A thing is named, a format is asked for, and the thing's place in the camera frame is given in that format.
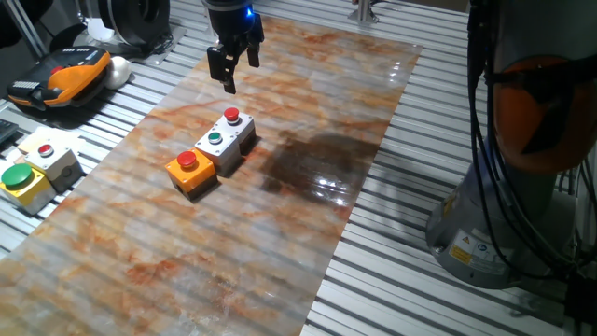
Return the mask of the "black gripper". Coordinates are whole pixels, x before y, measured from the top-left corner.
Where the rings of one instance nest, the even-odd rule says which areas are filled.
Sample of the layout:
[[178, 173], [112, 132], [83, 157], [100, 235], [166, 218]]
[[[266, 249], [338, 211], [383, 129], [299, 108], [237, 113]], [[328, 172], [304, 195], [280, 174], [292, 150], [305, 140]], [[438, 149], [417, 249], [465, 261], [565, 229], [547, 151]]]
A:
[[246, 51], [251, 67], [259, 68], [259, 47], [264, 41], [261, 17], [253, 9], [251, 0], [203, 0], [211, 26], [219, 44], [207, 49], [211, 78], [219, 81], [224, 91], [236, 93], [233, 79], [236, 60], [228, 54]]

